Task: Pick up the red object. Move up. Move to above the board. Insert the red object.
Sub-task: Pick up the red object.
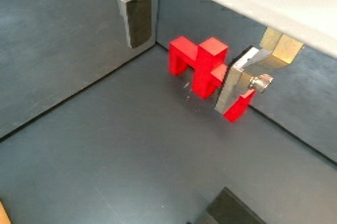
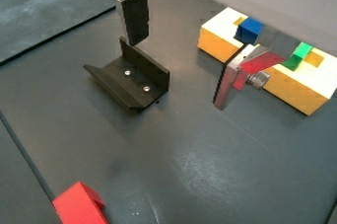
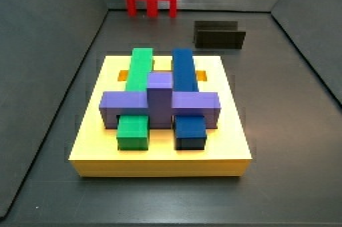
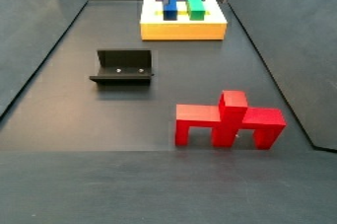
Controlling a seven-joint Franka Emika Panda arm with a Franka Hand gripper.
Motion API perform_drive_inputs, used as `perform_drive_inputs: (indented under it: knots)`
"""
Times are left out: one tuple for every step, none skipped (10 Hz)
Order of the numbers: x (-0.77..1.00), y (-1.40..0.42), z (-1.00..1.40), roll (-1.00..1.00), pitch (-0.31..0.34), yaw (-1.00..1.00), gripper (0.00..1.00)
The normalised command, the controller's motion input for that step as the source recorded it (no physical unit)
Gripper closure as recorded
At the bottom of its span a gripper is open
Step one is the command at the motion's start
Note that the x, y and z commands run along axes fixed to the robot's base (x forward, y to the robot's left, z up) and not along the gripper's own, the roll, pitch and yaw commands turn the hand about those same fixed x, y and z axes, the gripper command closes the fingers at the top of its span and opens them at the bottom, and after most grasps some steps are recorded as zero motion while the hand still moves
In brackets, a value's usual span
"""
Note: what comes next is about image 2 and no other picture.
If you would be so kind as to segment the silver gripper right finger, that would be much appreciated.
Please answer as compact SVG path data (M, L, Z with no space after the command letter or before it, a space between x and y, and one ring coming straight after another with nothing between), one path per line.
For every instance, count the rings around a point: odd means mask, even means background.
M285 52L277 45L264 47L245 43L225 62L213 96L214 107L224 110L246 85L261 89L270 79L265 69L284 61Z

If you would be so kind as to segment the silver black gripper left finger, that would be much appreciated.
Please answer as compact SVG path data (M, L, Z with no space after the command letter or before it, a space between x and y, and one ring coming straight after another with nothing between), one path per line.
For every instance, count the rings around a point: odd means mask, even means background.
M126 41L134 46L149 36L148 0L116 0L116 7L124 24Z

